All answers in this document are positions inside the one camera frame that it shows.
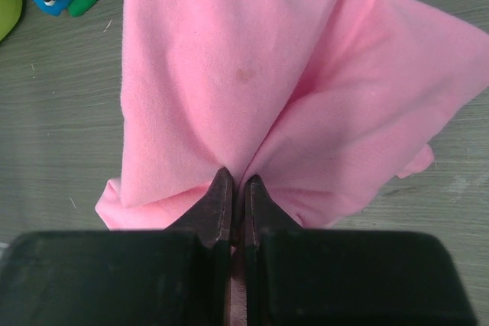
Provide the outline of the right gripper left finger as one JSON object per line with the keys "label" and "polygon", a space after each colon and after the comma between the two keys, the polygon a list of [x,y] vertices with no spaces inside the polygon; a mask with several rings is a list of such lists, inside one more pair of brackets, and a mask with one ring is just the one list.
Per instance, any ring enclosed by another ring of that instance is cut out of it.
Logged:
{"label": "right gripper left finger", "polygon": [[166,228],[196,237],[186,325],[227,325],[231,270],[233,178],[216,173],[204,196]]}

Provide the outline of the pink t shirt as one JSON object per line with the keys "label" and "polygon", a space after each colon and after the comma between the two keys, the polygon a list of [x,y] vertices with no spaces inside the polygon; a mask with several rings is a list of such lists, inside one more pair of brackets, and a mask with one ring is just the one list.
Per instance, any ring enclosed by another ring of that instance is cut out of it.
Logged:
{"label": "pink t shirt", "polygon": [[324,227],[393,177],[488,86],[488,36],[416,0],[124,0],[121,175],[96,212],[165,228],[225,167]]}

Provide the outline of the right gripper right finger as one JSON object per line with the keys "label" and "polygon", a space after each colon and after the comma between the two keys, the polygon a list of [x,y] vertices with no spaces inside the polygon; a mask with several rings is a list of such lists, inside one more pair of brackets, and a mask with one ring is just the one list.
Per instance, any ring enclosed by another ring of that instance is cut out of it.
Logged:
{"label": "right gripper right finger", "polygon": [[259,175],[252,176],[244,190],[244,261],[247,324],[265,325],[267,277],[261,255],[261,238],[268,231],[298,230],[294,221],[269,195]]}

